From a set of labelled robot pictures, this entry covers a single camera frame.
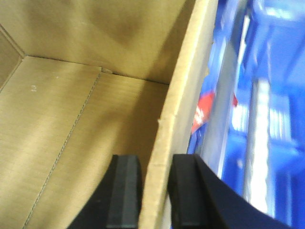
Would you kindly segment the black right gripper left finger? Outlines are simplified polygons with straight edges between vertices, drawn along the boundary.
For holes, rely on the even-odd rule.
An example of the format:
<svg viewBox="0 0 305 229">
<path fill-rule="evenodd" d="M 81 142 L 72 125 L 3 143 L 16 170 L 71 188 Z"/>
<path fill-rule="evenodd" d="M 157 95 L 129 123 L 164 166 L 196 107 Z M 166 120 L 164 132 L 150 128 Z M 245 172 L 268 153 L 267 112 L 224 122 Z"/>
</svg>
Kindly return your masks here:
<svg viewBox="0 0 305 229">
<path fill-rule="evenodd" d="M 142 203 L 136 155 L 113 155 L 109 167 L 70 229 L 137 229 Z"/>
</svg>

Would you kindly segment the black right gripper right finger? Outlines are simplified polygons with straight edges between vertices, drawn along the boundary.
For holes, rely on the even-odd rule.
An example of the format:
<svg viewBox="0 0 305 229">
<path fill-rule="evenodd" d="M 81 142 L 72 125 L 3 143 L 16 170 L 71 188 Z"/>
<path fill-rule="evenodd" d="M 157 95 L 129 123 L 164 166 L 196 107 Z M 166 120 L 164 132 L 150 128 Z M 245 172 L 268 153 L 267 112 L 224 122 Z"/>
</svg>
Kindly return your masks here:
<svg viewBox="0 0 305 229">
<path fill-rule="evenodd" d="M 196 154 L 175 154 L 168 180 L 174 229 L 286 229 L 220 180 Z"/>
</svg>

